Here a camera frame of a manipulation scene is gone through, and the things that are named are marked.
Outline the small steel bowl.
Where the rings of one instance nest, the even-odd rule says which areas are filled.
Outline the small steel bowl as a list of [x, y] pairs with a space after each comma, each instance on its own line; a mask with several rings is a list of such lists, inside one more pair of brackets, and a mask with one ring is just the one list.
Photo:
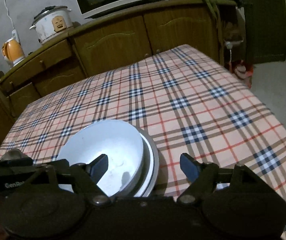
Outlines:
[[8, 161], [8, 160], [18, 160], [18, 159], [25, 159], [29, 156], [24, 154], [20, 149], [13, 148], [9, 151], [7, 151], [0, 160], [2, 161]]

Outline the white deep porcelain bowl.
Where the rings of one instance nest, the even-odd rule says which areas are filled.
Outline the white deep porcelain bowl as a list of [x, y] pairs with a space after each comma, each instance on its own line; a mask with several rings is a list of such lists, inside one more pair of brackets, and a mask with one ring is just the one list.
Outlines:
[[69, 165], [88, 164], [100, 155], [108, 157], [108, 169], [98, 187], [109, 197], [129, 194], [140, 180], [144, 143], [139, 131], [121, 120], [103, 120], [71, 136], [59, 150], [58, 160]]

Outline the small white shallow bowl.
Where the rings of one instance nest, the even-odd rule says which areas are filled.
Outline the small white shallow bowl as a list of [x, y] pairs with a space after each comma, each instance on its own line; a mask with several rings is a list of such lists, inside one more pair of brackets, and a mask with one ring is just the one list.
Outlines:
[[138, 127], [136, 129], [139, 131], [139, 133], [142, 137], [142, 142], [143, 142], [143, 146], [144, 146], [144, 153], [143, 153], [143, 160], [142, 160], [141, 175], [139, 177], [139, 180], [138, 180], [135, 188], [133, 189], [133, 196], [141, 197], [141, 196], [143, 196], [144, 191], [146, 189], [145, 181], [148, 177], [148, 172], [150, 169], [150, 149], [149, 149], [148, 141], [144, 135], [144, 131]]

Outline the plaid checkered tablecloth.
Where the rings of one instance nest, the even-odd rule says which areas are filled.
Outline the plaid checkered tablecloth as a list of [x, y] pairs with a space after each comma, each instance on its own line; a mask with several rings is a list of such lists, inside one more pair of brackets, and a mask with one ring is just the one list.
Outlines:
[[[244, 163], [286, 201], [286, 129], [240, 80], [188, 45], [84, 79], [29, 104], [0, 146], [36, 163], [57, 158], [92, 123], [120, 119], [146, 131], [161, 155], [156, 194], [188, 186], [186, 152], [221, 167]], [[286, 239], [286, 227], [283, 233]]]

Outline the orange electric kettle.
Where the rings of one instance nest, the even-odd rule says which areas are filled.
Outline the orange electric kettle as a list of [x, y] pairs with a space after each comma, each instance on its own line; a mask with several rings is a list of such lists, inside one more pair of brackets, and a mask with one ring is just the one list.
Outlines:
[[7, 40], [1, 49], [4, 60], [10, 68], [16, 66], [25, 59], [25, 54], [22, 46], [14, 38]]

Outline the brown wooden cabinet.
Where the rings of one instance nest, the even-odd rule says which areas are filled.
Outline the brown wooden cabinet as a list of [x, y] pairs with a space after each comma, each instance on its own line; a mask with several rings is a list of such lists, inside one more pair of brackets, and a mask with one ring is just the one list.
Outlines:
[[188, 44], [219, 63], [232, 0], [170, 0], [121, 10], [63, 31], [0, 79], [0, 146], [28, 104], [87, 77]]

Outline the white rice cooker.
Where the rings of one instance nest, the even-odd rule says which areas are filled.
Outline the white rice cooker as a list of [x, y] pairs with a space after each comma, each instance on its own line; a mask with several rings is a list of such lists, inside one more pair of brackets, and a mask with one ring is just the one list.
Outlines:
[[54, 5], [45, 7], [34, 17], [30, 30], [35, 29], [41, 45], [73, 27], [70, 12], [67, 6]]

